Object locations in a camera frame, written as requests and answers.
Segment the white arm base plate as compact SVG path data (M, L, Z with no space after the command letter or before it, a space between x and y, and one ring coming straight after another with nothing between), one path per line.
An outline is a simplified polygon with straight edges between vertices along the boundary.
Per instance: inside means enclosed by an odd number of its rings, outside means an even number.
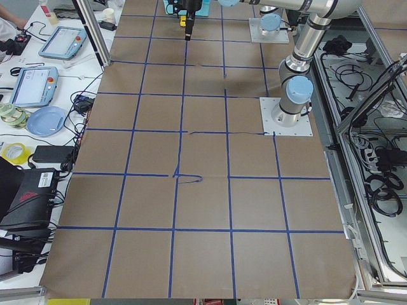
M283 29L283 22L279 29L267 31L261 27L260 18L250 18L249 30L252 43L289 44L288 31Z
M280 98L261 97L259 99L263 133L265 135L312 137L312 127L305 107L299 114L290 115L280 108Z

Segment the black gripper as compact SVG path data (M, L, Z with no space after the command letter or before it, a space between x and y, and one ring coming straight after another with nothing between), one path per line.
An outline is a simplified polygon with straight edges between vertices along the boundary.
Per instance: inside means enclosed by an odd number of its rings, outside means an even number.
M173 14L178 15L181 10L186 10L185 40L190 41L195 24L195 12L202 8L202 0L173 0Z

